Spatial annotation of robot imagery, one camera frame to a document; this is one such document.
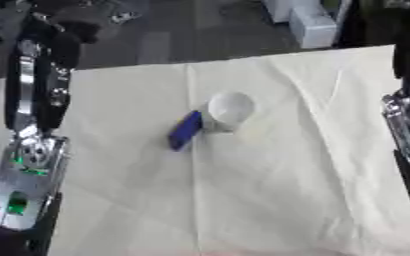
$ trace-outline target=floor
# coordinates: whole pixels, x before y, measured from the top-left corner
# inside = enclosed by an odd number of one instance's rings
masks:
[[[99,24],[99,41],[84,49],[81,69],[226,60],[299,51],[286,25],[274,25],[260,0],[118,0],[144,15],[123,25],[110,22],[102,1],[71,8],[60,19]],[[0,76],[22,14],[0,10]]]
[[[81,67],[225,60],[299,50],[289,28],[272,24],[259,1],[152,0],[148,10],[116,35],[88,46]]]

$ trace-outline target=green led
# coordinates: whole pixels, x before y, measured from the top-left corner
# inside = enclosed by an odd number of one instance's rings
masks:
[[[23,157],[17,157],[14,159],[17,164],[23,164]]]
[[[14,192],[9,199],[7,212],[9,214],[23,215],[27,205],[28,201],[25,196],[22,193]]]
[[[47,175],[47,173],[45,171],[42,171],[42,170],[24,169],[23,171],[26,172],[26,173],[29,173],[29,174],[37,175],[37,176],[46,176]]]

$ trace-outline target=wrinkled fabric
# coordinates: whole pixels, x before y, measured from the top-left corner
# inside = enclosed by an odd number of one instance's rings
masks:
[[[50,255],[410,255],[381,116],[391,63],[378,47],[77,72]],[[227,91],[257,104],[240,130],[169,150],[176,122]]]

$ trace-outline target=blue block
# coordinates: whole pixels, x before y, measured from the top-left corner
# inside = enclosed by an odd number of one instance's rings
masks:
[[[169,134],[169,146],[173,150],[180,150],[203,128],[202,114],[193,111],[186,116]]]

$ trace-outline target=white cup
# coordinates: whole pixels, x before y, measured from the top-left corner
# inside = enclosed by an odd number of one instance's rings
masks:
[[[213,96],[200,111],[206,132],[235,132],[255,111],[255,103],[240,92]]]

